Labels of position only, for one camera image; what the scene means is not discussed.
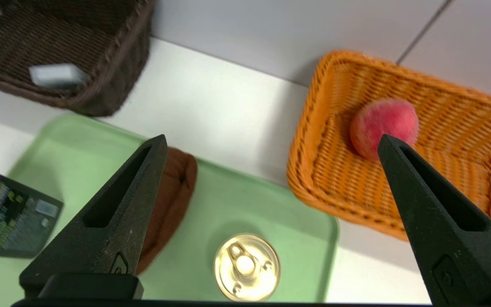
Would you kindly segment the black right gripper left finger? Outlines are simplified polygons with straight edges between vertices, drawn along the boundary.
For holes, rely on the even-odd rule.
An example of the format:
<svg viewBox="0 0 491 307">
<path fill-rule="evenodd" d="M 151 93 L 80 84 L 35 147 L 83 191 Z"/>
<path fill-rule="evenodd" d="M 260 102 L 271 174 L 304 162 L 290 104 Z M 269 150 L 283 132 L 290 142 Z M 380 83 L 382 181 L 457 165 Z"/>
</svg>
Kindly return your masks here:
<svg viewBox="0 0 491 307">
<path fill-rule="evenodd" d="M 23 270 L 26 299 L 140 299 L 135 272 L 168 156 L 146 140 Z"/>
</svg>

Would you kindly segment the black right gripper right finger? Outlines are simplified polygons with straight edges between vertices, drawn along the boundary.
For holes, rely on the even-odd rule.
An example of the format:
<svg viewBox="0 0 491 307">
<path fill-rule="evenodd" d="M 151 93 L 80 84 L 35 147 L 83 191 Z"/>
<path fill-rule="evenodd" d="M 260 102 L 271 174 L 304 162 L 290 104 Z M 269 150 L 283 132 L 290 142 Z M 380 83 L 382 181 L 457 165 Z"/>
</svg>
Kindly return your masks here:
<svg viewBox="0 0 491 307">
<path fill-rule="evenodd" d="M 404 141 L 378 156 L 434 306 L 491 306 L 491 219 Z"/>
</svg>

